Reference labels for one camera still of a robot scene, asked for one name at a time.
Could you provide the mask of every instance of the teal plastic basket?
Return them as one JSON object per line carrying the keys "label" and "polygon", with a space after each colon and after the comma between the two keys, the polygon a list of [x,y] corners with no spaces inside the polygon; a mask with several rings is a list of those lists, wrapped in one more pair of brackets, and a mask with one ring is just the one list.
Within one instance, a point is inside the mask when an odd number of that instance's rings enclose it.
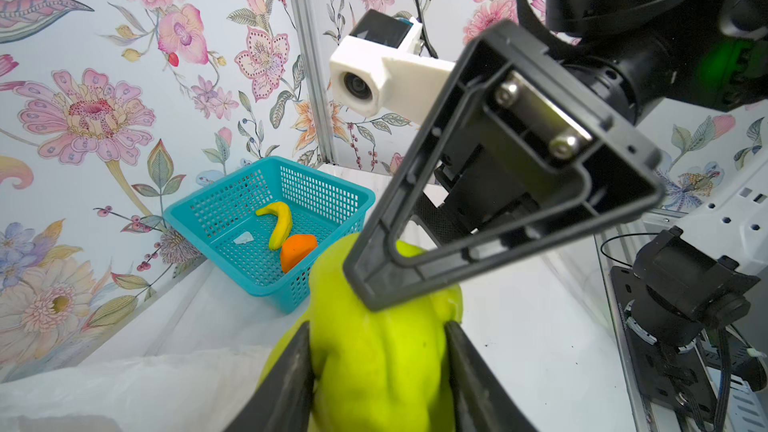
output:
{"label": "teal plastic basket", "polygon": [[[373,191],[281,157],[262,158],[182,198],[165,217],[181,235],[251,295],[266,297],[292,312],[310,294],[315,260],[345,235],[362,230]],[[288,204],[291,235],[312,234],[318,247],[290,272],[280,268],[280,251],[267,246],[277,217],[255,211],[272,202]],[[243,232],[252,242],[233,242]]]}

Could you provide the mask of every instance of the screw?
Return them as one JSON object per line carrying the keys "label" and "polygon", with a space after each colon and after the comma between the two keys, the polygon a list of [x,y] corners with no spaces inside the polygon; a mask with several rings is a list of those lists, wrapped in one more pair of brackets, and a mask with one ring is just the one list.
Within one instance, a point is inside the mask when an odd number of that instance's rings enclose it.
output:
{"label": "screw", "polygon": [[514,105],[520,97],[520,85],[517,82],[508,80],[502,82],[493,94],[493,98],[496,99],[496,103],[505,109],[509,109]]}
{"label": "screw", "polygon": [[549,142],[549,153],[560,160],[574,158],[581,149],[581,136],[571,127],[563,130]]}

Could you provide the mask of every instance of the yellow banana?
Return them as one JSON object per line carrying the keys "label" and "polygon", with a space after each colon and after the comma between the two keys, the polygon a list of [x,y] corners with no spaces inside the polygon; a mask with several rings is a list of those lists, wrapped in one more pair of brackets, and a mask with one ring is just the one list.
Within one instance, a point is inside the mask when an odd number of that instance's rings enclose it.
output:
{"label": "yellow banana", "polygon": [[257,216],[265,214],[277,216],[277,225],[272,231],[272,237],[270,237],[270,250],[277,250],[283,246],[283,242],[290,235],[290,230],[293,228],[293,216],[290,213],[290,207],[284,202],[273,202],[256,211]]}

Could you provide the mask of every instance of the wall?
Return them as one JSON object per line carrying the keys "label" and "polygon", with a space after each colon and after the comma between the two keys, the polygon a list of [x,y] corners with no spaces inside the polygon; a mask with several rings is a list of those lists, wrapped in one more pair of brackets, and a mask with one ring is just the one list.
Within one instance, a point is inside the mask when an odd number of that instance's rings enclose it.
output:
{"label": "wall", "polygon": [[0,379],[77,363],[201,260],[169,204],[319,161],[298,43],[290,0],[0,0]]}
{"label": "wall", "polygon": [[[447,60],[458,58],[464,44],[490,24],[500,19],[517,20],[514,0],[421,1],[430,41],[440,58]],[[546,0],[528,2],[543,20]],[[369,8],[391,15],[416,13],[414,0],[313,0],[313,8],[317,29],[327,30],[318,39],[325,61],[339,38],[349,33],[351,25]],[[328,81],[328,69],[324,72]],[[383,110],[365,119],[341,107],[338,117],[356,140],[353,148],[346,141],[334,141],[339,164],[379,173],[391,173],[398,167],[416,127],[394,120],[388,113]],[[766,115],[768,102],[722,114],[663,101],[639,127],[666,154],[657,170],[667,187],[662,206],[689,212],[724,181],[732,180],[744,161],[751,160],[762,147],[760,132],[767,127],[762,120]],[[371,164],[372,158],[378,162]]]}

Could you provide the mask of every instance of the orange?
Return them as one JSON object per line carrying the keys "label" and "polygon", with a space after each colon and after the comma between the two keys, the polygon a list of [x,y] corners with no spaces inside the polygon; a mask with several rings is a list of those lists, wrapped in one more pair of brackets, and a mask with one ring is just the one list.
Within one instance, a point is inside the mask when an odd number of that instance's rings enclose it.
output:
{"label": "orange", "polygon": [[317,248],[314,235],[292,235],[283,243],[280,250],[280,266],[283,274],[290,272],[301,260]]}

